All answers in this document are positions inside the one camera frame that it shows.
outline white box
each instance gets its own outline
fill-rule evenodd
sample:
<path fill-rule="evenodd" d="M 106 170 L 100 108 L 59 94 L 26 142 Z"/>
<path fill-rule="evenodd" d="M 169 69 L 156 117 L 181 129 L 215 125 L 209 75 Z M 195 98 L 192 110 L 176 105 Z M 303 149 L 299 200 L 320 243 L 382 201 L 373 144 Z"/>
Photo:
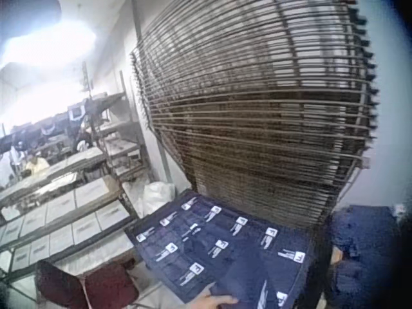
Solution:
<path fill-rule="evenodd" d="M 21 225 L 23 224 L 23 217 L 7 223 L 6 230 L 1 238 L 0 245 L 5 245 L 19 237 Z"/>
<path fill-rule="evenodd" d="M 83 207 L 88 203 L 99 199 L 101 196 L 107 194 L 109 188 L 106 186 L 103 178 L 99 178 L 94 182 L 90 182 L 75 190 L 77 208 Z"/>
<path fill-rule="evenodd" d="M 56 230 L 50 234 L 50 256 L 73 246 L 73 232 L 71 224 Z"/>
<path fill-rule="evenodd" d="M 64 216 L 65 214 L 74 211 L 76 209 L 75 193 L 70 191 L 63 194 L 54 200 L 47 203 L 47 217 L 46 223 L 49 224 L 53 220 Z"/>
<path fill-rule="evenodd" d="M 32 242 L 30 246 L 30 265 L 49 257 L 49 235 Z"/>
<path fill-rule="evenodd" d="M 13 257 L 12 271 L 27 267 L 29 255 L 30 255 L 30 244 L 16 249 L 14 252 L 14 257 Z"/>
<path fill-rule="evenodd" d="M 101 230 L 95 213 L 81 218 L 73 223 L 73 236 L 76 245 L 100 232 Z"/>
<path fill-rule="evenodd" d="M 119 201 L 114 201 L 96 212 L 98 222 L 103 230 L 122 221 L 129 216 L 123 205 Z"/>
<path fill-rule="evenodd" d="M 43 205 L 24 216 L 20 237 L 27 235 L 46 224 L 46 209 L 46 205 Z"/>

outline ceiling light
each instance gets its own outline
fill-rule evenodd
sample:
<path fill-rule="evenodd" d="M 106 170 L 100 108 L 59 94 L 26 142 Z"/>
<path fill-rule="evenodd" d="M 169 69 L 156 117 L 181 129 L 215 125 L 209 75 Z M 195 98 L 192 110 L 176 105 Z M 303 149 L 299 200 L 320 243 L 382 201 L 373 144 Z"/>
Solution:
<path fill-rule="evenodd" d="M 93 49 L 96 36 L 84 24 L 61 22 L 29 35 L 10 39 L 5 61 L 41 66 L 63 67 Z"/>

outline white plastic bag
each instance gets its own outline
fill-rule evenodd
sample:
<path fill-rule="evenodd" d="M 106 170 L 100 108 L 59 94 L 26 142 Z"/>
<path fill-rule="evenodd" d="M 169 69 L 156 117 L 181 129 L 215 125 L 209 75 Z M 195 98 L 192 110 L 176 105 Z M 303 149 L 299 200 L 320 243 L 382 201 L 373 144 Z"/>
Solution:
<path fill-rule="evenodd" d="M 173 201 L 175 187 L 172 183 L 153 182 L 144 186 L 143 213 L 144 216 L 152 214 L 161 206 Z"/>

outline wire rack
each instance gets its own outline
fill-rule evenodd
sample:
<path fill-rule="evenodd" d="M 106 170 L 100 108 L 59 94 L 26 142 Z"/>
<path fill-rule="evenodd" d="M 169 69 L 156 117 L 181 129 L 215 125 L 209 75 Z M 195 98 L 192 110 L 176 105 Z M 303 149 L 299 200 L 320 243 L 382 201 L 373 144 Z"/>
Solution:
<path fill-rule="evenodd" d="M 200 193 L 322 224 L 372 139 L 365 23 L 347 1 L 175 0 L 131 54 L 148 126 Z"/>

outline person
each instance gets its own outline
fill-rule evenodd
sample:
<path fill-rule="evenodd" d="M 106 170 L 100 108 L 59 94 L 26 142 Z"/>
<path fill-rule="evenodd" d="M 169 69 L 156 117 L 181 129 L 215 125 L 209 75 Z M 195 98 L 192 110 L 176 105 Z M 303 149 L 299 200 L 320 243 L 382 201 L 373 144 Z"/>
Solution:
<path fill-rule="evenodd" d="M 210 287 L 213 284 L 207 285 L 195 299 L 184 306 L 184 309 L 217 309 L 221 304 L 238 303 L 238 300 L 230 295 L 212 296 Z"/>
<path fill-rule="evenodd" d="M 31 171 L 32 175 L 34 175 L 43 169 L 47 169 L 49 166 L 50 165 L 45 158 L 37 156 L 35 153 L 31 152 L 28 155 L 28 162 L 24 169 Z"/>

